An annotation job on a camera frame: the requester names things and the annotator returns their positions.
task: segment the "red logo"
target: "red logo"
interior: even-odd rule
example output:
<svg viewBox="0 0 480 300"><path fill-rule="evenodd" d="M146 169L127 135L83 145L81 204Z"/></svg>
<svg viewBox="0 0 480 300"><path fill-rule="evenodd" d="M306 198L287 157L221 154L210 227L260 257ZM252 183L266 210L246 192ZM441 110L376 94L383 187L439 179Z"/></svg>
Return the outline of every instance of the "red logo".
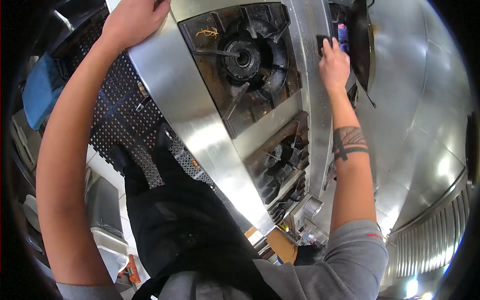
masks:
<svg viewBox="0 0 480 300"><path fill-rule="evenodd" d="M377 238L382 238L381 236L379 236L379 235L378 235L378 234L376 234L376 233L369 233L369 234L367 234L367 236L369 236L369 237L377 237Z"/></svg>

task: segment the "blue towel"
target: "blue towel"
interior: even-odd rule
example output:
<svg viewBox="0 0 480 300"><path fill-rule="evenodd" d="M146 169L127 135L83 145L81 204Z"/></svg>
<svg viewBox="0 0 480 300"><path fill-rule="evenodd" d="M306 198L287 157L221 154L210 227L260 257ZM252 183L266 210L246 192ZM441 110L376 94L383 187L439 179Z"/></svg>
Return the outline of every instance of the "blue towel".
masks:
<svg viewBox="0 0 480 300"><path fill-rule="evenodd" d="M33 66L22 92L25 115L30 127L35 130L40 128L45 117L52 112L65 83L58 64L45 53Z"/></svg>

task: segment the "tribal armband tattoo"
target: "tribal armband tattoo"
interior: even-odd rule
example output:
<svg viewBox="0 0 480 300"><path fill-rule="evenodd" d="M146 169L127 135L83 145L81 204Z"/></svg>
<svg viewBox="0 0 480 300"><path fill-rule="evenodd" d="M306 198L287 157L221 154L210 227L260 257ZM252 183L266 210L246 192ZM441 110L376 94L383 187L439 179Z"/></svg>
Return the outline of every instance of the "tribal armband tattoo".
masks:
<svg viewBox="0 0 480 300"><path fill-rule="evenodd" d="M335 160L340 157L345 161L352 152L368 153L367 143L360 127L347 126L333 131L333 153Z"/></svg>

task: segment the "perforated rubber mat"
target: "perforated rubber mat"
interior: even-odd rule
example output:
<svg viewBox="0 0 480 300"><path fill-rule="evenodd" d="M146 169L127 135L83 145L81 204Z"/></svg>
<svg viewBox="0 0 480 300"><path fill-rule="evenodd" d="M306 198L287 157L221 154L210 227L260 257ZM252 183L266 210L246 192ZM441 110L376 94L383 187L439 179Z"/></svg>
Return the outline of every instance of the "perforated rubber mat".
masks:
<svg viewBox="0 0 480 300"><path fill-rule="evenodd" d="M105 19L106 16L94 16L88 24L77 29L73 36L64 42L68 45L60 46L67 48L62 56L72 72L100 37ZM163 185L163 182L149 152L155 145L158 127L166 121L153 101L150 101L142 111L135 110L144 98L138 88L139 81L140 78L132 66L127 52L124 51L110 66L101 89L98 91L90 144L117 171L119 168L110 158L109 151L114 144L125 145L137 164L142 167L150 188L153 188ZM212 187L243 232L252 226L215 186L211 178L195 162L191 153L176 136L171 152L187 174Z"/></svg>

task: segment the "hand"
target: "hand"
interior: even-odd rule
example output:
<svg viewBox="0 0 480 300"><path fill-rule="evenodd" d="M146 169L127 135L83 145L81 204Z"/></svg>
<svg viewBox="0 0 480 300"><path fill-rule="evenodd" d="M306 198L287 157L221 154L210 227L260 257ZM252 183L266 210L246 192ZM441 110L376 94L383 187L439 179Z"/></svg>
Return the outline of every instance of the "hand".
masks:
<svg viewBox="0 0 480 300"><path fill-rule="evenodd" d="M156 31L170 11L170 0L121 0L105 20L101 39L119 52L136 45Z"/></svg>
<svg viewBox="0 0 480 300"><path fill-rule="evenodd" d="M323 43L323 56L318 67L325 88L329 94L339 90L344 91L350 75L350 57L340 50L336 38L332 38L333 47L330 47L326 38L324 38Z"/></svg>

